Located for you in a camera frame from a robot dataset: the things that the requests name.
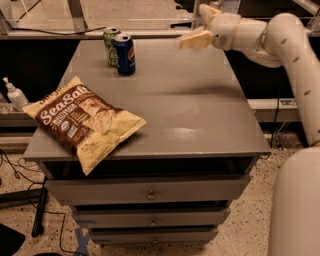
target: speckled floor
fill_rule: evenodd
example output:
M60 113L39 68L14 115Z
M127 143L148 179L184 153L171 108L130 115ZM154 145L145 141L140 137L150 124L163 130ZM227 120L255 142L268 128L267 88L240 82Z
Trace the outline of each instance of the speckled floor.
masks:
M71 217L68 206L61 206L49 193L46 211L65 213L62 232L62 248L67 251L80 251L87 255L121 256L121 255L175 255L175 256L266 256L272 194L275 178L282 163L299 149L303 148L300 136L295 132L285 133L282 137L284 150L272 149L268 159L260 159L251 171L252 180L240 196L231 204L231 214L219 227L216 238L209 243L159 243L148 245L100 246L86 237L87 231L79 229ZM42 182L43 174L38 172L33 163L19 159L21 154L8 154L13 164L30 166L25 170L16 166L16 170L29 179ZM26 190L30 182L24 178L16 179L10 165L3 161L1 166L2 185L0 194ZM61 255L72 255L63 252L59 246L60 231L64 215L45 213L43 218L44 233L36 238L31 236L36 209L31 205L15 206L0 210L0 223L7 225L26 236L26 241L15 255L36 255L56 252ZM80 243L76 233L82 234Z

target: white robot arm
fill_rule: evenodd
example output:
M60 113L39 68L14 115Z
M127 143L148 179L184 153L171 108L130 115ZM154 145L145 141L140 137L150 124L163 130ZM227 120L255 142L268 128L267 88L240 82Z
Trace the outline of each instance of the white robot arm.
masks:
M237 50L267 67L284 66L298 105L309 148L286 160L274 191L269 256L320 255L320 63L306 29L294 15L269 23L221 13L199 12L206 26L179 38L180 48Z

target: potato chip bag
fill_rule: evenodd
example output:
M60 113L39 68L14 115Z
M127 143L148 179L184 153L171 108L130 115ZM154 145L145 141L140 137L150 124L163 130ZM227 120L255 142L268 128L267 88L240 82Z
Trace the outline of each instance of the potato chip bag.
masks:
M106 103L78 77L23 111L72 148L85 175L146 123Z

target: drawer handle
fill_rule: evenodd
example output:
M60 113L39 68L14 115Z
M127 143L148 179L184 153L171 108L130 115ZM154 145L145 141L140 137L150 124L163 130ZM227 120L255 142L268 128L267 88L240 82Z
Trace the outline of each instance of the drawer handle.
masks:
M149 191L149 195L147 195L147 200L148 201L154 201L157 199L157 196L153 193L152 190Z

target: pump bottle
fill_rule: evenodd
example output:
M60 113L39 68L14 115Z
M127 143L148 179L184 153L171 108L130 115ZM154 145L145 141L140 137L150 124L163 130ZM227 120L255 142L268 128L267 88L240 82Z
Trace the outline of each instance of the pump bottle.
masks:
M14 107L18 111L23 111L22 108L29 104L28 99L19 88L16 88L12 83L9 83L7 77L3 78L3 81L6 83L8 89L8 98Z

